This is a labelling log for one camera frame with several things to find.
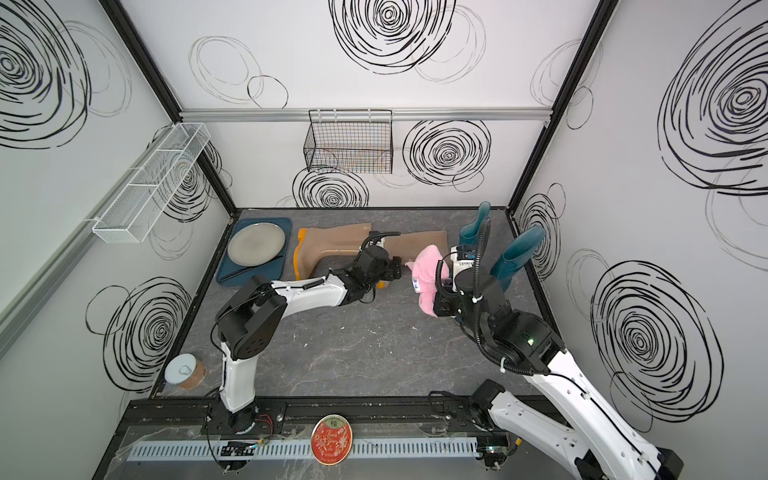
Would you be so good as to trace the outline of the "beige rubber boot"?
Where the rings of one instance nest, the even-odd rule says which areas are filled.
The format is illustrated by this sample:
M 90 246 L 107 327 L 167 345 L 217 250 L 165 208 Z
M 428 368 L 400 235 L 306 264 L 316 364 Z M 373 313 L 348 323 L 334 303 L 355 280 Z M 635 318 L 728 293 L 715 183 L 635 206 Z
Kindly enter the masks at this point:
M 378 245 L 384 248 L 390 257 L 399 257 L 403 264 L 414 261 L 430 245 L 436 246 L 441 255 L 449 252 L 447 232 L 444 230 L 386 236 Z
M 356 256 L 371 231 L 371 223 L 301 228 L 297 234 L 298 245 L 293 254 L 295 279 L 308 279 L 324 258 Z

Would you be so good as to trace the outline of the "pink microfiber cloth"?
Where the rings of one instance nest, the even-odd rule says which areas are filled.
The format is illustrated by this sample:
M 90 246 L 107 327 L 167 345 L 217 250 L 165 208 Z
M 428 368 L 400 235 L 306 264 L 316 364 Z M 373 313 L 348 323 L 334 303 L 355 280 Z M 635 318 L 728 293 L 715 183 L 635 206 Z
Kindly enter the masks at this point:
M 419 308 L 431 317 L 436 317 L 437 279 L 446 280 L 449 277 L 449 268 L 446 265 L 438 271 L 438 262 L 442 259 L 443 255 L 438 247 L 429 245 L 414 260 L 405 263 L 411 271 L 411 282 L 418 295 Z

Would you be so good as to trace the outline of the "green rubber boot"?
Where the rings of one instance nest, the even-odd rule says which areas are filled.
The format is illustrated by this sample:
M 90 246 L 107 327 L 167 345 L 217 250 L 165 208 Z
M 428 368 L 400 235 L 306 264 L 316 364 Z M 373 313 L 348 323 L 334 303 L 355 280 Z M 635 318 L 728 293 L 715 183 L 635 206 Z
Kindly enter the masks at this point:
M 498 280 L 503 292 L 510 287 L 517 272 L 532 259 L 545 237 L 545 229 L 534 225 L 517 236 L 502 252 L 490 273 Z
M 472 247 L 477 244 L 480 227 L 488 217 L 490 210 L 491 204 L 488 201 L 479 204 L 475 219 L 460 229 L 459 246 Z

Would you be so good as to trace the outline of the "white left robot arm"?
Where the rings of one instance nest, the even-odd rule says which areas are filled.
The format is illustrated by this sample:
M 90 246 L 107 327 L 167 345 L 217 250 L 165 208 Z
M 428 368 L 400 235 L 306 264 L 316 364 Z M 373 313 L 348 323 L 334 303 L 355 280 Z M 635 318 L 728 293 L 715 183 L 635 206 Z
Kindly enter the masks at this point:
M 230 298 L 217 313 L 211 330 L 223 364 L 219 397 L 229 413 L 237 414 L 254 402 L 258 355 L 269 345 L 283 318 L 360 302 L 379 282 L 401 277 L 402 259 L 380 245 L 383 239 L 397 235 L 369 235 L 350 263 L 322 277 L 271 281 L 256 275 Z

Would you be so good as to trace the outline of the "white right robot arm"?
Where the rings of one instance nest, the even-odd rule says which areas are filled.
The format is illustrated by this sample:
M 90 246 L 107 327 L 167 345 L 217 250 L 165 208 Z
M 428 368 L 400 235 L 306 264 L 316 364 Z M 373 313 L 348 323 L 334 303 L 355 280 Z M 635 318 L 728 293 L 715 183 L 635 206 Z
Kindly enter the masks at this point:
M 631 427 L 586 378 L 558 332 L 511 307 L 500 282 L 474 265 L 454 274 L 439 261 L 434 312 L 454 317 L 502 373 L 522 376 L 561 416 L 556 421 L 493 380 L 470 397 L 475 424 L 531 443 L 576 479 L 677 479 L 684 462 Z

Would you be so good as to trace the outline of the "grey round plate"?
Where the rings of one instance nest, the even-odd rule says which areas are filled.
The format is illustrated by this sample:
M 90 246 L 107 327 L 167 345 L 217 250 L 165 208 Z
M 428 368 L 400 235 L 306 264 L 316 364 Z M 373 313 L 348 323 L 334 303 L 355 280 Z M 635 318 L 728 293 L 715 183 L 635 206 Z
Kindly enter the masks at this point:
M 238 231 L 227 247 L 229 259 L 236 265 L 254 267 L 276 258 L 285 245 L 286 236 L 276 224 L 261 222 Z

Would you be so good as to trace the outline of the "copper tape roll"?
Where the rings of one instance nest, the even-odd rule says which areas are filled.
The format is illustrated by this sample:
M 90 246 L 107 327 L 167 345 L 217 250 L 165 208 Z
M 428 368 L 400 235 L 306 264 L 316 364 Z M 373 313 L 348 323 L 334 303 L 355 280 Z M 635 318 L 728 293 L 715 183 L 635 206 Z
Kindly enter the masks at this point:
M 183 390 L 192 390 L 204 380 L 207 369 L 204 363 L 191 353 L 183 353 L 172 358 L 164 369 L 167 384 Z

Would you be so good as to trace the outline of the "grey wall rail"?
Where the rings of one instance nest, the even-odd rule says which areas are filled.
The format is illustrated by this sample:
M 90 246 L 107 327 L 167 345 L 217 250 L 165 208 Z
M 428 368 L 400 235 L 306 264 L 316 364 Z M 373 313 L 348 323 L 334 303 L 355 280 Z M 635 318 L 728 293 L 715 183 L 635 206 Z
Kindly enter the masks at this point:
M 373 122 L 373 121 L 542 121 L 551 118 L 548 107 L 413 107 L 413 108 L 227 108 L 190 109 L 185 122 Z

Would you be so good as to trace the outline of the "black mounting rail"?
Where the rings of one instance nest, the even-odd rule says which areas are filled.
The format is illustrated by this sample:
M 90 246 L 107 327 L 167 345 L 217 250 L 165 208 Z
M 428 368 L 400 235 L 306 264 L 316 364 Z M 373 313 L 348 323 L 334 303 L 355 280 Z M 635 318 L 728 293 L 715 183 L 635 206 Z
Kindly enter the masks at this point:
M 199 426 L 212 435 L 287 435 L 329 414 L 339 414 L 352 424 L 424 424 L 450 433 L 500 430 L 470 397 L 432 392 L 426 396 L 258 397 L 238 413 L 226 410 L 216 397 L 139 400 L 129 403 L 118 431 L 139 426 Z

